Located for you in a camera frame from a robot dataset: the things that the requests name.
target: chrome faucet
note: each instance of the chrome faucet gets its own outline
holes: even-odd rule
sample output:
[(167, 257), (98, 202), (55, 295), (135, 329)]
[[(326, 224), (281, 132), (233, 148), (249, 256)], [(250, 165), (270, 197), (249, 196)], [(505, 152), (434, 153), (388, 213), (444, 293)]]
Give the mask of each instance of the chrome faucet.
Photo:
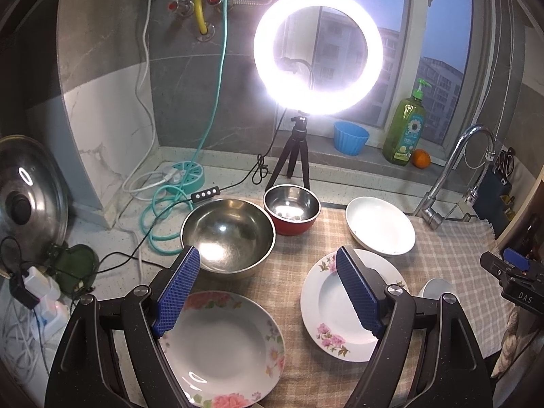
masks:
[(432, 206), (436, 201), (436, 196), (444, 185), (446, 178), (452, 171), (453, 166), (461, 155), (461, 152), (466, 146), (466, 143), (470, 138), (472, 138), (472, 136), (474, 136), (478, 132), (483, 132), (488, 136), (488, 149), (485, 151), (486, 163), (483, 167), (480, 177), (478, 178), (474, 186), (463, 195), (463, 200), (472, 207), (476, 199), (478, 198), (478, 188), (483, 181), (483, 177), (488, 171), (489, 164), (493, 162), (493, 158), (495, 156), (495, 144), (493, 134), (490, 132), (490, 130), (483, 125), (475, 124), (470, 126), (461, 134), (459, 140), (457, 141), (457, 144), (455, 145), (455, 148), (452, 151), (452, 154), (449, 156), (448, 162), (444, 166), (444, 170), (442, 171), (434, 185), (431, 187), (431, 190), (429, 190), (425, 194), (420, 202), (420, 205), (417, 206), (415, 212), (413, 213), (414, 216), (419, 216), (420, 218), (423, 218), (423, 220), (429, 225), (432, 230), (436, 230), (439, 225), (445, 220), (445, 218), (440, 213), (432, 209)]

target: metal pot lid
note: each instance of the metal pot lid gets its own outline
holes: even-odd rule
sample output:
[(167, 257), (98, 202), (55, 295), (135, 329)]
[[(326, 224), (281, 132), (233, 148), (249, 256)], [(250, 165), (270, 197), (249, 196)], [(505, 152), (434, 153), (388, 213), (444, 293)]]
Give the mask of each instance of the metal pot lid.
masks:
[[(52, 242), (63, 243), (67, 223), (64, 180), (49, 152), (23, 135), (0, 139), (0, 237), (15, 238), (23, 260), (41, 263)], [(12, 271), (16, 250), (12, 240), (2, 247), (2, 260)]]

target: orange fruit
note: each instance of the orange fruit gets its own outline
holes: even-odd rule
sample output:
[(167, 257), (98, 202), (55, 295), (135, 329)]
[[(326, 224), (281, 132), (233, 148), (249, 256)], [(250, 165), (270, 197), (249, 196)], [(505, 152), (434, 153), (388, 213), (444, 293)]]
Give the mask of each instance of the orange fruit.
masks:
[(431, 165), (431, 156), (425, 150), (416, 149), (412, 153), (412, 164), (418, 169), (426, 169)]

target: blue silicone cup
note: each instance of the blue silicone cup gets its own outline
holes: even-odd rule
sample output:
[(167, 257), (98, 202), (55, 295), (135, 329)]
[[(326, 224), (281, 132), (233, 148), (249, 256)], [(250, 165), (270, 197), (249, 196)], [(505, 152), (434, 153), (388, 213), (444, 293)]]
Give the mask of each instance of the blue silicone cup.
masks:
[(335, 122), (335, 149), (344, 155), (359, 155), (369, 136), (360, 125), (347, 121)]

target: green bottle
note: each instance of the green bottle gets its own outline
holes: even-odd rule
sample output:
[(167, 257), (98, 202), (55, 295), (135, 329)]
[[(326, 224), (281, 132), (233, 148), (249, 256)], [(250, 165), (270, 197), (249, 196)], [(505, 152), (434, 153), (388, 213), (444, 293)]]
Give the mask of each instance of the green bottle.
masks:
[(396, 108), (382, 149), (385, 159), (400, 166), (408, 164), (410, 156), (420, 140), (427, 116), (421, 103), (423, 99), (422, 86), (431, 87), (431, 84), (421, 78), (418, 79), (418, 83), (420, 85), (414, 89), (412, 96), (403, 99)]

